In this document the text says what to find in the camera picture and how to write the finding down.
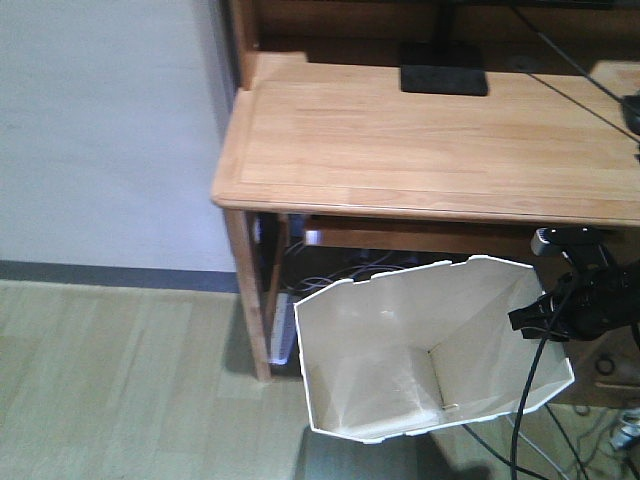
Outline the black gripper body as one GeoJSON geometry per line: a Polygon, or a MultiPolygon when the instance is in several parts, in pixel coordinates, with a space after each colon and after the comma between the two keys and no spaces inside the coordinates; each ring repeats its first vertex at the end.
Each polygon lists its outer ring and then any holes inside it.
{"type": "Polygon", "coordinates": [[[553,341],[591,341],[625,326],[625,281],[596,276],[584,282],[566,273],[548,295],[542,331],[553,341]]]}

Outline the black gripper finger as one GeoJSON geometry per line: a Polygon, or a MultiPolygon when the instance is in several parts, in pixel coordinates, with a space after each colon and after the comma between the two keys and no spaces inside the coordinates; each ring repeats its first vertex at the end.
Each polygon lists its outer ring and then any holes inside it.
{"type": "Polygon", "coordinates": [[[540,339],[553,316],[553,296],[544,294],[532,304],[508,313],[511,328],[520,331],[524,339],[540,339]]]}

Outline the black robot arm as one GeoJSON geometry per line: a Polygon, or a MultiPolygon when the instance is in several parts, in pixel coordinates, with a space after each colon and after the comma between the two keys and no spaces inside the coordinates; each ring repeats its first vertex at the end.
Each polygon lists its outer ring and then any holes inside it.
{"type": "Polygon", "coordinates": [[[508,314],[525,339],[592,341],[639,322],[639,264],[561,276],[554,289],[508,314]]]}

